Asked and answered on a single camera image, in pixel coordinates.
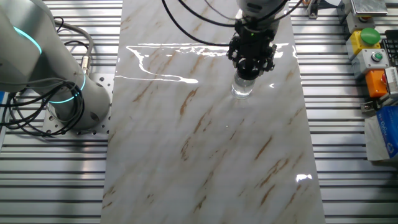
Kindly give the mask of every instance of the blue light ring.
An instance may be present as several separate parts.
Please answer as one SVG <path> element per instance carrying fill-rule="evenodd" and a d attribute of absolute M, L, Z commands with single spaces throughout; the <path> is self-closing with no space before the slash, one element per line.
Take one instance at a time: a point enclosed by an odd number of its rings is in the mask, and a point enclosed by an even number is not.
<path fill-rule="evenodd" d="M 85 87 L 85 84 L 86 84 L 86 75 L 84 75 L 84 77 L 85 77 L 85 78 L 84 78 L 84 80 L 83 80 L 83 84 L 82 84 L 82 86 L 81 86 L 80 91 L 83 91 L 83 88 Z M 69 99 L 67 99 L 67 100 L 58 101 L 58 102 L 54 102 L 54 101 L 49 101 L 49 102 L 50 102 L 50 103 L 66 103 L 66 102 L 68 102 L 68 101 L 73 100 L 74 97 L 77 96 L 77 94 L 75 94 L 75 96 L 73 96 L 73 97 L 71 97 L 71 98 L 69 98 Z"/>
<path fill-rule="evenodd" d="M 36 40 L 34 40 L 31 36 L 27 35 L 24 31 L 14 27 L 15 31 L 17 31 L 17 33 L 19 35 L 22 35 L 24 37 L 26 37 L 28 40 L 30 40 L 34 45 L 36 45 L 36 47 L 39 49 L 40 54 L 42 54 L 42 48 L 40 47 L 40 45 L 36 42 Z"/>

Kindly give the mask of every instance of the cable bundle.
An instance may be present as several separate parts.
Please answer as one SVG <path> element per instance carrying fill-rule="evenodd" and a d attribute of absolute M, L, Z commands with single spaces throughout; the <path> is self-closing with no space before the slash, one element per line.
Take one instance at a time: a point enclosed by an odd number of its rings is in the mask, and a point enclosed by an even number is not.
<path fill-rule="evenodd" d="M 49 80 L 59 80 L 59 79 L 58 78 L 50 78 L 50 79 L 42 80 L 40 82 L 46 82 Z M 47 133 L 47 132 L 43 132 L 42 130 L 39 130 L 36 127 L 34 127 L 33 125 L 31 125 L 30 123 L 33 122 L 33 120 L 38 117 L 40 112 L 44 109 L 45 105 L 47 105 L 47 103 L 51 100 L 51 98 L 54 97 L 63 87 L 68 88 L 68 91 L 72 94 L 72 96 L 74 96 L 73 97 L 74 107 L 72 108 L 73 115 L 68 121 L 64 121 L 64 127 L 60 128 L 56 132 Z M 33 135 L 33 136 L 50 137 L 50 136 L 57 136 L 57 135 L 65 134 L 67 131 L 71 130 L 73 127 L 76 126 L 76 124 L 79 122 L 79 120 L 83 116 L 83 113 L 85 110 L 83 95 L 82 95 L 79 87 L 76 84 L 74 84 L 73 82 L 68 82 L 68 81 L 64 81 L 64 80 L 62 80 L 62 82 L 57 83 L 57 85 L 52 90 L 50 90 L 48 93 L 46 93 L 34 100 L 30 100 L 28 102 L 18 103 L 16 100 L 16 95 L 17 95 L 17 93 L 10 93 L 7 98 L 7 103 L 0 104 L 0 107 L 4 108 L 4 111 L 2 114 L 2 122 L 0 123 L 0 126 L 5 126 L 12 130 L 21 129 L 25 133 Z M 40 100 L 41 100 L 40 107 L 34 113 L 32 113 L 31 115 L 29 115 L 25 118 L 22 115 L 19 107 L 31 105 L 32 103 L 36 103 Z M 12 121 L 6 122 L 7 111 L 10 112 Z M 17 119 L 15 117 L 14 111 L 17 111 L 17 113 L 21 117 L 21 119 Z M 35 130 L 35 132 L 26 130 L 25 129 L 26 126 L 29 126 L 33 130 Z"/>
<path fill-rule="evenodd" d="M 201 20 L 203 20 L 203 21 L 209 22 L 209 23 L 214 24 L 214 25 L 217 25 L 217 26 L 222 26 L 222 27 L 235 27 L 234 24 L 224 24 L 224 23 L 212 21 L 211 19 L 207 19 L 207 18 L 205 18 L 205 17 L 199 15 L 199 14 L 198 14 L 197 12 L 195 12 L 194 10 L 192 10 L 189 6 L 187 6 L 187 5 L 183 2 L 183 0 L 178 0 L 178 1 L 179 1 L 179 3 L 180 3 L 186 10 L 188 10 L 188 11 L 191 12 L 194 16 L 196 16 L 197 18 L 199 18 L 199 19 L 201 19 Z M 264 17 L 262 17 L 262 18 L 260 18 L 260 19 L 258 19 L 258 20 L 245 22 L 244 24 L 242 24 L 242 26 L 245 26 L 245 27 L 253 26 L 253 25 L 256 25 L 258 22 L 261 22 L 261 21 L 264 21 L 264 20 L 266 20 L 266 19 L 269 19 L 269 18 L 270 18 L 271 16 L 273 16 L 275 13 L 279 12 L 279 10 L 281 10 L 281 9 L 285 6 L 285 4 L 287 3 L 287 1 L 288 1 L 288 0 L 283 0 L 283 1 L 281 2 L 281 4 L 279 4 L 278 7 L 276 7 L 272 12 L 268 13 L 267 15 L 265 15 Z M 280 17 L 278 17 L 278 18 L 276 18 L 276 19 L 273 19 L 272 21 L 270 21 L 270 23 L 279 21 L 279 20 L 285 18 L 286 16 L 290 15 L 290 13 L 292 13 L 294 10 L 296 10 L 296 8 L 298 8 L 298 6 L 302 3 L 302 1 L 303 1 L 303 0 L 299 0 L 298 3 L 297 3 L 289 12 L 287 12 L 287 13 L 284 14 L 283 16 L 280 16 Z M 185 35 L 187 35 L 187 36 L 188 36 L 189 38 L 191 38 L 192 40 L 197 41 L 197 42 L 202 43 L 202 44 L 212 45 L 212 46 L 220 46 L 220 47 L 228 47 L 228 46 L 229 46 L 229 44 L 215 44 L 215 43 L 207 42 L 207 41 L 204 41 L 204 40 L 200 40 L 200 39 L 198 39 L 198 38 L 192 36 L 192 35 L 189 34 L 184 28 L 182 28 L 182 27 L 180 26 L 180 24 L 174 19 L 174 16 L 173 16 L 172 13 L 170 12 L 169 7 L 167 7 L 166 1 L 165 1 L 165 0 L 162 0 L 162 3 L 163 3 L 164 9 L 166 10 L 167 14 L 169 15 L 170 19 L 173 21 L 173 23 L 175 24 L 175 26 L 177 26 L 177 28 L 180 29 L 181 32 L 183 32 Z M 212 10 L 214 10 L 215 12 L 217 12 L 218 14 L 221 14 L 221 13 L 218 12 L 215 8 L 213 8 L 213 7 L 211 7 L 211 8 L 212 8 Z"/>

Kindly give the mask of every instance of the clear glass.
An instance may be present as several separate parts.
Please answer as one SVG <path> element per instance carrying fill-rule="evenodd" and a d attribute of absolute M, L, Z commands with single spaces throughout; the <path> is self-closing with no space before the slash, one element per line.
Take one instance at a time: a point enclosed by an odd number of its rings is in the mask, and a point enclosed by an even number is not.
<path fill-rule="evenodd" d="M 238 73 L 235 73 L 234 82 L 232 83 L 232 95 L 239 100 L 244 100 L 249 97 L 253 91 L 254 83 L 256 80 L 244 80 L 239 77 Z"/>

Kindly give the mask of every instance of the blue label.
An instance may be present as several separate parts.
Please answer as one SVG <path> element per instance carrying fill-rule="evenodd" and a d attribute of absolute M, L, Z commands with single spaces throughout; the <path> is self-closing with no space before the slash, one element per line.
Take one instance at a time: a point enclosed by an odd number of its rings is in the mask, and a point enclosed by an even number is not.
<path fill-rule="evenodd" d="M 398 153 L 398 106 L 385 106 L 377 112 L 381 134 L 390 158 Z"/>

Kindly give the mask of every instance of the black cable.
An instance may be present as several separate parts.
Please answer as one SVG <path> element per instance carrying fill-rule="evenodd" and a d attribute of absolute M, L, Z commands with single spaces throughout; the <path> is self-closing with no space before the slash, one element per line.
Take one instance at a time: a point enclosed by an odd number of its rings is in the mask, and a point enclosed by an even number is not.
<path fill-rule="evenodd" d="M 15 106 L 26 106 L 26 105 L 29 105 L 29 104 L 32 104 L 32 103 L 36 103 L 36 102 L 38 102 L 39 100 L 42 100 L 42 99 L 44 99 L 44 98 L 46 98 L 46 97 L 48 97 L 48 96 L 50 96 L 52 93 L 53 93 L 53 91 L 54 90 L 56 90 L 57 88 L 59 88 L 61 85 L 59 85 L 59 86 L 56 86 L 54 89 L 52 89 L 52 90 L 50 90 L 48 93 L 46 93 L 46 94 L 44 94 L 44 95 L 42 95 L 42 96 L 40 96 L 40 97 L 38 97 L 38 98 L 36 98 L 36 99 L 34 99 L 34 100 L 30 100 L 30 101 L 28 101 L 28 102 L 24 102 L 24 103 L 16 103 L 16 104 L 9 104 L 9 103 L 7 103 L 7 104 L 0 104 L 0 107 L 5 107 L 5 108 L 8 108 L 8 107 L 15 107 Z"/>
<path fill-rule="evenodd" d="M 189 12 L 191 12 L 194 16 L 196 16 L 197 18 L 209 22 L 211 24 L 214 25 L 218 25 L 218 26 L 222 26 L 222 27 L 235 27 L 235 24 L 224 24 L 222 22 L 216 22 L 216 21 L 212 21 L 211 19 L 207 19 L 201 15 L 199 15 L 197 12 L 195 12 L 194 10 L 192 10 L 189 6 L 187 6 L 182 0 L 178 0 L 180 2 L 180 4 L 187 9 Z"/>
<path fill-rule="evenodd" d="M 235 27 L 234 24 L 224 24 L 224 23 L 220 23 L 220 22 L 216 22 L 216 21 L 212 21 L 211 19 L 207 19 L 201 15 L 199 15 L 198 13 L 196 13 L 194 10 L 192 10 L 189 6 L 187 6 L 182 0 L 178 0 L 179 3 L 189 12 L 191 12 L 194 16 L 196 16 L 197 18 L 209 22 L 211 24 L 214 25 L 218 25 L 218 26 L 222 26 L 222 27 Z M 274 15 L 275 13 L 279 12 L 287 3 L 288 0 L 284 0 L 281 4 L 278 5 L 278 7 L 276 7 L 272 12 L 268 13 L 267 15 L 263 16 L 262 18 L 255 20 L 255 21 L 251 21 L 251 22 L 246 22 L 244 24 L 242 24 L 242 26 L 251 26 L 254 24 L 257 24 L 258 22 L 262 22 L 268 18 L 270 18 L 270 16 Z"/>
<path fill-rule="evenodd" d="M 277 19 L 274 19 L 274 22 L 279 21 L 279 20 L 285 18 L 286 16 L 290 15 L 294 10 L 296 10 L 296 8 L 298 8 L 298 7 L 300 6 L 300 4 L 301 4 L 302 2 L 303 2 L 303 0 L 299 0 L 298 3 L 297 3 L 289 12 L 287 12 L 287 13 L 284 14 L 283 16 L 280 16 L 280 17 L 277 18 Z"/>
<path fill-rule="evenodd" d="M 58 131 L 56 131 L 54 133 L 46 133 L 46 132 L 43 132 L 43 131 L 35 128 L 34 126 L 32 126 L 30 123 L 34 119 L 36 119 L 36 117 L 38 117 L 38 115 L 44 109 L 45 105 L 47 105 L 47 103 L 50 101 L 50 99 L 64 86 L 66 86 L 67 88 L 70 89 L 70 92 L 71 92 L 72 96 L 75 96 L 73 98 L 74 103 L 75 103 L 75 107 L 74 107 L 72 116 L 76 116 L 76 114 L 80 112 L 79 117 L 77 119 L 69 120 L 64 125 L 63 128 L 59 129 Z M 8 124 L 15 123 L 17 125 L 17 127 L 12 127 L 11 125 L 5 125 L 5 126 L 7 128 L 9 128 L 9 129 L 21 129 L 27 134 L 30 134 L 30 135 L 33 135 L 33 136 L 41 136 L 41 137 L 50 137 L 50 136 L 56 136 L 56 135 L 59 135 L 59 134 L 65 134 L 67 131 L 71 130 L 74 126 L 76 126 L 76 124 L 79 122 L 79 120 L 81 120 L 81 117 L 83 116 L 83 113 L 84 113 L 84 110 L 85 110 L 84 99 L 82 97 L 81 90 L 74 83 L 65 82 L 64 84 L 62 84 L 60 86 L 56 86 L 56 88 L 54 88 L 53 90 L 50 90 L 50 92 L 51 92 L 51 95 L 48 98 L 46 98 L 45 100 L 42 101 L 42 104 L 39 107 L 39 109 L 35 113 L 33 113 L 32 115 L 30 115 L 30 116 L 28 116 L 26 118 L 23 117 L 23 114 L 19 110 L 18 106 L 14 106 L 15 110 L 18 112 L 19 116 L 22 118 L 22 119 L 16 121 L 16 117 L 14 116 L 14 113 L 11 110 L 11 108 L 13 108 L 13 107 L 12 106 L 9 107 L 9 111 L 10 111 L 10 114 L 11 114 L 14 122 L 10 122 Z M 7 104 L 10 105 L 11 104 L 11 100 L 14 100 L 14 102 L 15 102 L 16 101 L 15 97 L 16 97 L 16 93 L 10 93 L 9 94 L 9 98 L 7 99 Z M 3 115 L 2 115 L 2 120 L 3 121 L 5 120 L 5 116 L 6 116 L 6 110 L 4 110 Z M 35 133 L 35 132 L 31 132 L 31 131 L 26 130 L 24 128 L 24 126 L 27 126 L 27 125 L 30 126 L 32 129 L 34 129 L 37 132 Z"/>
<path fill-rule="evenodd" d="M 185 35 L 187 35 L 187 36 L 188 36 L 189 38 L 191 38 L 192 40 L 197 41 L 197 42 L 202 43 L 202 44 L 210 45 L 210 46 L 219 46 L 219 47 L 228 47 L 228 46 L 229 46 L 229 44 L 215 44 L 215 43 L 211 43 L 211 42 L 207 42 L 207 41 L 204 41 L 204 40 L 197 39 L 196 37 L 192 36 L 192 35 L 189 34 L 187 31 L 185 31 L 185 30 L 180 26 L 180 24 L 178 24 L 178 22 L 174 19 L 174 17 L 173 17 L 173 15 L 171 14 L 169 8 L 167 7 L 167 4 L 166 4 L 165 0 L 162 0 L 162 3 L 163 3 L 164 9 L 166 10 L 167 14 L 169 15 L 170 19 L 173 21 L 173 23 L 175 24 L 175 26 L 177 26 L 177 28 L 180 29 L 181 32 L 183 32 Z"/>
<path fill-rule="evenodd" d="M 63 24 L 65 23 L 65 21 L 64 21 L 63 18 L 60 17 L 60 16 L 55 16 L 54 19 L 60 19 L 60 20 L 61 20 L 61 24 L 60 24 L 60 26 L 59 26 L 58 29 L 57 29 L 57 33 L 58 33 L 58 32 L 60 32 L 60 29 L 62 28 L 62 26 L 63 26 Z"/>
<path fill-rule="evenodd" d="M 26 105 L 29 105 L 31 103 L 35 103 L 35 102 L 45 98 L 46 96 L 49 96 L 49 98 L 51 98 L 61 89 L 60 86 L 56 86 L 53 90 L 49 91 L 48 93 L 46 93 L 46 94 L 44 94 L 44 95 L 42 95 L 42 96 L 40 96 L 40 97 L 38 97 L 38 98 L 36 98 L 34 100 L 31 100 L 29 102 L 17 103 L 17 104 L 14 104 L 14 105 L 11 105 L 11 104 L 9 104 L 7 102 L 6 105 L 3 105 L 1 107 L 5 107 L 4 110 L 6 111 L 7 110 L 6 108 L 12 108 L 12 107 L 16 107 L 16 106 L 26 106 Z M 8 123 L 2 122 L 2 123 L 0 123 L 0 126 L 9 126 L 9 125 L 14 125 L 14 124 L 19 124 L 19 123 L 22 123 L 22 122 L 26 122 L 26 121 L 30 120 L 31 118 L 33 118 L 34 115 L 35 114 L 31 114 L 30 116 L 28 116 L 26 118 L 23 118 L 23 119 L 20 119 L 20 120 L 17 120 L 17 121 L 11 121 L 11 122 L 8 122 Z"/>
<path fill-rule="evenodd" d="M 220 11 L 217 10 L 217 9 L 215 9 L 215 8 L 210 4 L 209 1 L 207 1 L 207 0 L 204 0 L 204 1 L 205 1 L 206 4 L 210 7 L 210 9 L 212 9 L 213 11 L 215 11 L 217 14 L 219 14 L 219 15 L 222 16 L 222 17 L 224 17 L 225 19 L 228 19 L 228 20 L 231 20 L 231 21 L 235 21 L 235 20 L 236 20 L 235 18 L 230 18 L 230 17 L 228 17 L 228 16 L 226 16 L 226 15 L 220 13 Z"/>
<path fill-rule="evenodd" d="M 70 41 L 67 41 L 67 42 L 65 42 L 63 44 L 66 46 L 66 45 L 71 44 L 71 43 L 81 44 L 81 45 L 85 46 L 85 48 L 88 50 L 88 46 L 85 43 L 83 43 L 82 41 L 79 41 L 79 40 L 70 40 Z"/>
<path fill-rule="evenodd" d="M 63 23 L 63 27 L 67 28 L 67 29 L 70 29 L 72 31 L 78 32 L 79 34 L 81 34 L 81 35 L 83 35 L 83 36 L 85 36 L 87 38 L 87 40 L 88 40 L 88 49 L 87 49 L 87 52 L 86 52 L 85 56 L 89 57 L 91 55 L 91 52 L 93 51 L 93 48 L 94 48 L 94 40 L 91 37 L 91 35 L 89 35 L 89 33 L 87 33 L 85 30 L 83 30 L 83 29 L 81 29 L 81 28 L 79 28 L 77 26 L 73 26 L 73 25 L 67 24 L 66 22 Z"/>

